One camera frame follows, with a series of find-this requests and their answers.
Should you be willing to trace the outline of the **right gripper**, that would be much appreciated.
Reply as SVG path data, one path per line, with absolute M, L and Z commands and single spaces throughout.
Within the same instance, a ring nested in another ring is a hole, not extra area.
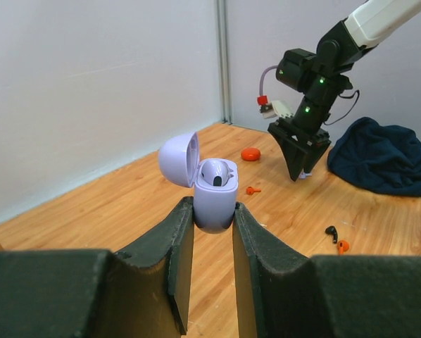
M 293 181 L 297 181 L 302 171 L 311 173 L 332 143 L 327 131 L 319 129 L 311 134 L 293 124 L 292 118 L 276 119 L 269 124 L 268 132 L 278 143 Z M 310 148 L 306 159 L 307 146 Z

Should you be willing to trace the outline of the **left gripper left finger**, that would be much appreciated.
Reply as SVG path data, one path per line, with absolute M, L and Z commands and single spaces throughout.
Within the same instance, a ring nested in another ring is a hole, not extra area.
M 116 252 L 0 251 L 0 337 L 181 337 L 193 199 Z

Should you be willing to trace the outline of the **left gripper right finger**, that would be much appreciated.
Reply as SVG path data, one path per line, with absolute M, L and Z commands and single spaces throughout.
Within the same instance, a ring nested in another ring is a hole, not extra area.
M 235 208 L 240 337 L 421 337 L 421 256 L 306 257 Z

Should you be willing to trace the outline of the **purple earbud charging case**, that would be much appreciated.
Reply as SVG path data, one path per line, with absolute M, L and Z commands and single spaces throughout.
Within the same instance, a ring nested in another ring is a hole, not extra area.
M 219 234 L 230 228 L 236 208 L 239 188 L 238 167 L 233 161 L 222 159 L 232 169 L 232 177 L 223 187 L 212 187 L 201 177 L 197 133 L 190 132 L 169 139 L 158 152 L 162 175 L 169 182 L 194 190 L 193 214 L 195 225 L 203 232 Z

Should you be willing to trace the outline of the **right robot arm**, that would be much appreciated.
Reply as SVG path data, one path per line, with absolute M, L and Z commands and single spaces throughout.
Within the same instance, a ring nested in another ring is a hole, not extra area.
M 366 1 L 329 30 L 314 52 L 284 53 L 275 77 L 303 98 L 295 112 L 270 123 L 268 132 L 282 150 L 291 180 L 310 173 L 328 149 L 331 141 L 322 125 L 336 99 L 353 88 L 345 72 L 419 12 L 421 1 Z

